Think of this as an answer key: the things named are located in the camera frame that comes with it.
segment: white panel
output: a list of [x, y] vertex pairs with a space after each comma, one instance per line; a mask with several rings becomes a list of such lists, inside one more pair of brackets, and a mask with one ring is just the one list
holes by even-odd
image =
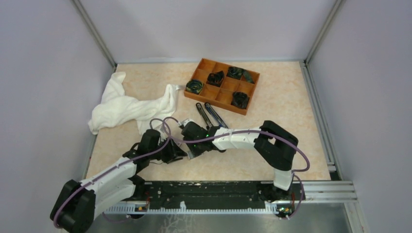
[[335, 0], [84, 0], [117, 63], [304, 59]]
[[412, 191], [411, 10], [410, 0], [347, 1], [310, 65], [373, 233], [412, 227], [412, 202], [396, 201]]
[[61, 188], [81, 179], [87, 121], [111, 66], [69, 0], [0, 7], [0, 232], [53, 232]]

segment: orange tray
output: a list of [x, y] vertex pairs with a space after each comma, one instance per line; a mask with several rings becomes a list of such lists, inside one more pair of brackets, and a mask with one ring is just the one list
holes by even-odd
[[[255, 92], [255, 87], [258, 84], [260, 74], [246, 69], [252, 76], [253, 82], [255, 83], [252, 84], [248, 83], [243, 75], [240, 80], [228, 77], [227, 71], [229, 70], [229, 67], [232, 66], [202, 58], [190, 80], [196, 79], [201, 81], [203, 83], [203, 89], [198, 95], [185, 90], [185, 97], [200, 102], [209, 102], [211, 105], [216, 107], [246, 115], [252, 101], [253, 93]], [[219, 71], [224, 72], [224, 78], [221, 86], [217, 87], [207, 84], [206, 82], [209, 74]], [[249, 103], [247, 104], [246, 109], [240, 109], [231, 105], [233, 92], [243, 92], [248, 95]]]

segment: aluminum frame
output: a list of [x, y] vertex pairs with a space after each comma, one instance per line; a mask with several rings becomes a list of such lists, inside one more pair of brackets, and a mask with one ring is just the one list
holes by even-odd
[[[113, 59], [109, 49], [105, 45], [103, 39], [99, 35], [94, 23], [88, 16], [86, 10], [81, 4], [80, 0], [70, 0], [73, 6], [79, 13], [87, 29], [93, 36], [97, 46], [108, 60], [113, 69], [116, 69], [116, 62]], [[319, 131], [322, 146], [325, 152], [325, 159], [330, 172], [338, 172], [340, 178], [342, 178], [342, 171], [339, 166], [339, 162], [336, 158], [336, 150], [332, 141], [332, 137], [327, 125], [325, 114], [322, 105], [319, 100], [319, 95], [316, 90], [316, 85], [313, 80], [313, 75], [310, 71], [310, 62], [316, 54], [318, 48], [321, 46], [325, 35], [327, 34], [336, 14], [342, 8], [345, 0], [336, 0], [333, 5], [326, 21], [321, 28], [313, 46], [311, 47], [308, 56], [305, 60], [300, 61], [300, 67], [304, 77], [305, 85], [307, 87], [310, 103], [315, 116], [315, 122]], [[307, 199], [303, 204], [309, 203], [343, 203], [347, 215], [348, 225], [352, 232], [369, 232], [367, 224], [364, 220], [363, 213], [359, 206], [359, 202], [356, 196], [355, 188], [351, 181], [303, 181]], [[276, 204], [282, 204], [282, 201], [277, 201]]]

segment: black bracket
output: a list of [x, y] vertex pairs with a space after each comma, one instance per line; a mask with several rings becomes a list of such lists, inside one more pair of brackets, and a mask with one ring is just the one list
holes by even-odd
[[[297, 146], [297, 138], [273, 121], [264, 121], [260, 129], [262, 131], [283, 137], [293, 145]], [[273, 168], [282, 171], [291, 170], [293, 157], [296, 154], [296, 151], [280, 140], [276, 140], [275, 143], [272, 144], [269, 142], [269, 139], [272, 139], [272, 137], [259, 134], [259, 137], [255, 139], [255, 149]]]

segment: purple cable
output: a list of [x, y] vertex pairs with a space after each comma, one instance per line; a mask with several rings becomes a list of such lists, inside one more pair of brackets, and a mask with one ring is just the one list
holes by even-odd
[[[166, 123], [166, 120], [167, 120], [167, 119], [173, 119], [174, 121], [176, 121], [176, 122], [178, 122], [178, 123], [179, 123], [179, 121], [178, 121], [176, 118], [172, 117], [172, 116], [168, 116], [168, 117], [164, 118], [164, 120], [163, 120], [163, 126], [166, 126], [166, 127], [169, 129], [169, 132], [166, 131], [166, 134], [168, 135], [169, 138], [171, 138], [171, 139], [173, 139], [174, 141], [177, 141], [177, 142], [189, 143], [189, 144], [190, 144], [190, 143], [200, 143], [200, 142], [206, 142], [206, 141], [210, 141], [210, 140], [213, 140], [213, 139], [216, 139], [216, 138], [225, 137], [225, 136], [230, 135], [229, 133], [224, 133], [224, 134], [221, 134], [221, 135], [218, 135], [218, 136], [208, 137], [208, 138], [199, 139], [199, 140], [193, 140], [193, 141], [182, 140], [182, 139], [173, 137], [173, 136], [170, 134], [170, 127], [169, 127], [169, 126], [167, 125], [167, 123]], [[304, 169], [294, 169], [294, 170], [292, 170], [292, 173], [295, 173], [295, 172], [304, 172], [304, 171], [309, 170], [309, 168], [310, 168], [310, 162], [309, 162], [308, 157], [307, 157], [307, 156], [305, 155], [305, 153], [303, 153], [303, 151], [301, 151], [297, 146], [295, 146], [294, 144], [292, 144], [291, 142], [289, 142], [289, 141], [286, 140], [285, 138], [279, 137], [279, 136], [277, 136], [277, 135], [275, 135], [275, 134], [273, 134], [273, 133], [269, 133], [269, 132], [265, 132], [265, 131], [260, 131], [260, 130], [239, 130], [239, 131], [234, 131], [234, 132], [232, 132], [232, 134], [239, 134], [239, 133], [260, 133], [260, 134], [263, 134], [263, 135], [266, 135], [266, 136], [269, 136], [269, 137], [274, 137], [276, 140], [279, 140], [279, 141], [281, 141], [281, 142], [284, 142], [286, 145], [292, 147], [295, 151], [297, 151], [299, 154], [301, 154], [302, 157], [304, 158], [304, 160], [306, 161], [306, 168], [304, 168]]]
[[[225, 136], [228, 136], [228, 135], [229, 135], [229, 133], [224, 133], [224, 134], [221, 134], [221, 135], [218, 135], [218, 136], [208, 137], [208, 138], [199, 139], [199, 140], [193, 140], [193, 141], [182, 140], [182, 139], [179, 139], [179, 138], [176, 138], [176, 137], [173, 137], [173, 136], [172, 136], [170, 127], [169, 127], [168, 124], [166, 123], [166, 120], [167, 120], [167, 119], [172, 119], [172, 120], [176, 121], [177, 123], [179, 123], [179, 121], [178, 121], [176, 118], [171, 117], [171, 116], [168, 116], [168, 117], [164, 118], [163, 120], [158, 119], [158, 118], [153, 118], [153, 119], [151, 119], [150, 122], [149, 122], [150, 128], [152, 128], [152, 122], [153, 122], [154, 120], [160, 120], [160, 121], [162, 121], [162, 122], [163, 122], [163, 123], [162, 123], [163, 128], [165, 129], [165, 132], [166, 132], [166, 134], [168, 135], [168, 137], [167, 137], [167, 139], [166, 139], [166, 142], [165, 142], [159, 149], [154, 150], [154, 151], [149, 152], [149, 153], [144, 154], [144, 155], [137, 156], [137, 157], [135, 157], [135, 158], [133, 158], [133, 159], [124, 161], [123, 163], [120, 163], [119, 166], [125, 165], [125, 164], [127, 164], [127, 163], [129, 163], [129, 162], [132, 162], [132, 161], [134, 161], [134, 160], [141, 159], [141, 158], [143, 158], [143, 157], [150, 156], [150, 155], [152, 155], [152, 154], [158, 153], [159, 151], [161, 151], [162, 149], [164, 149], [164, 148], [166, 147], [166, 145], [167, 145], [167, 143], [169, 142], [170, 139], [173, 139], [173, 140], [175, 140], [175, 141], [177, 141], [177, 142], [189, 143], [189, 144], [190, 144], [190, 143], [206, 142], [206, 141], [210, 141], [210, 140], [213, 140], [213, 139], [216, 139], [216, 138], [225, 137]], [[300, 199], [300, 201], [299, 201], [299, 203], [298, 203], [298, 206], [296, 207], [296, 210], [297, 210], [298, 207], [300, 206], [301, 201], [302, 201], [303, 193], [304, 193], [304, 192], [303, 192], [302, 181], [301, 181], [300, 178], [297, 177], [294, 173], [295, 173], [295, 172], [303, 172], [303, 171], [309, 170], [309, 168], [310, 168], [310, 162], [309, 162], [309, 159], [307, 158], [307, 156], [306, 156], [306, 155], [303, 153], [303, 151], [301, 151], [297, 146], [295, 146], [294, 144], [290, 143], [288, 140], [286, 140], [286, 139], [284, 139], [284, 138], [282, 138], [282, 137], [279, 137], [279, 136], [277, 136], [277, 135], [275, 135], [275, 134], [272, 134], [272, 133], [269, 133], [269, 132], [265, 132], [265, 131], [259, 131], [259, 130], [240, 130], [240, 131], [234, 131], [234, 132], [232, 132], [232, 134], [239, 134], [239, 133], [260, 133], [260, 134], [263, 134], [263, 135], [266, 135], [266, 136], [274, 137], [275, 139], [280, 140], [280, 141], [284, 142], [286, 145], [292, 147], [294, 150], [296, 150], [297, 152], [299, 152], [299, 154], [302, 155], [302, 157], [305, 159], [305, 161], [306, 161], [306, 163], [307, 163], [307, 167], [304, 168], [304, 169], [295, 169], [295, 170], [292, 170], [292, 174], [301, 182], [301, 186], [302, 186], [302, 195], [301, 195], [301, 199]], [[82, 191], [83, 189], [85, 189], [86, 187], [88, 187], [89, 185], [91, 185], [92, 183], [95, 183], [96, 181], [98, 181], [98, 180], [101, 179], [102, 177], [106, 176], [107, 174], [109, 174], [110, 172], [112, 172], [112, 171], [113, 171], [114, 169], [116, 169], [116, 168], [118, 168], [118, 167], [117, 167], [117, 166], [111, 167], [111, 168], [110, 168], [109, 170], [107, 170], [106, 172], [104, 172], [104, 173], [102, 173], [101, 175], [99, 175], [99, 176], [97, 176], [96, 178], [94, 178], [91, 182], [88, 182], [88, 183], [86, 183], [85, 185], [82, 185], [79, 189], [77, 189], [76, 191], [74, 191], [74, 192], [63, 202], [63, 204], [60, 206], [60, 208], [57, 210], [56, 214], [54, 215], [54, 218], [53, 218], [53, 224], [54, 224], [54, 226], [55, 226], [56, 228], [61, 228], [61, 227], [57, 224], [57, 218], [58, 218], [58, 216], [60, 215], [60, 213], [62, 212], [63, 208], [67, 205], [67, 203], [68, 203], [69, 201], [71, 201], [71, 199], [73, 199], [74, 196], [76, 196], [80, 191]]]
[[[132, 162], [132, 161], [134, 161], [134, 160], [138, 160], [138, 159], [141, 159], [141, 158], [143, 158], [143, 157], [150, 156], [150, 155], [152, 155], [152, 154], [158, 153], [159, 151], [163, 150], [163, 148], [166, 147], [166, 145], [168, 144], [169, 140], [170, 140], [170, 138], [167, 138], [167, 139], [166, 139], [166, 142], [165, 142], [159, 149], [154, 150], [154, 151], [149, 152], [149, 153], [144, 154], [144, 155], [137, 156], [137, 157], [135, 157], [135, 158], [133, 158], [133, 159], [126, 160], [126, 161], [124, 161], [123, 163], [120, 163], [120, 164], [119, 164], [119, 167], [122, 166], [122, 165], [125, 165], [125, 164], [127, 164], [127, 163], [129, 163], [129, 162]], [[95, 183], [96, 181], [98, 181], [98, 180], [101, 179], [102, 177], [106, 176], [107, 174], [109, 174], [110, 172], [112, 172], [112, 171], [113, 171], [114, 169], [116, 169], [116, 168], [118, 168], [118, 166], [113, 166], [113, 167], [111, 167], [111, 168], [110, 168], [109, 170], [107, 170], [106, 172], [100, 174], [99, 176], [97, 176], [96, 178], [94, 178], [92, 181], [86, 183], [85, 185], [82, 185], [79, 189], [77, 189], [76, 191], [74, 191], [74, 192], [63, 202], [63, 204], [60, 206], [60, 208], [57, 210], [56, 214], [54, 215], [54, 218], [53, 218], [53, 225], [54, 225], [54, 227], [56, 227], [56, 228], [61, 228], [61, 227], [57, 224], [57, 218], [58, 218], [58, 216], [60, 215], [60, 213], [62, 212], [63, 208], [67, 205], [67, 203], [68, 203], [69, 201], [71, 201], [71, 199], [73, 199], [74, 196], [76, 196], [80, 191], [82, 191], [83, 189], [85, 189], [86, 187], [88, 187], [89, 185], [91, 185], [92, 183]]]
[[283, 217], [282, 219], [284, 219], [284, 220], [289, 220], [289, 219], [291, 219], [291, 217], [293, 217], [295, 215], [295, 213], [297, 212], [297, 210], [300, 207], [300, 203], [302, 203], [303, 194], [305, 193], [305, 190], [303, 189], [302, 180], [296, 174], [293, 174], [293, 176], [296, 177], [298, 179], [299, 183], [300, 183], [300, 189], [301, 189], [300, 199], [299, 199], [299, 202], [298, 202], [295, 210], [293, 211], [293, 213], [290, 216], [288, 216], [289, 218]]

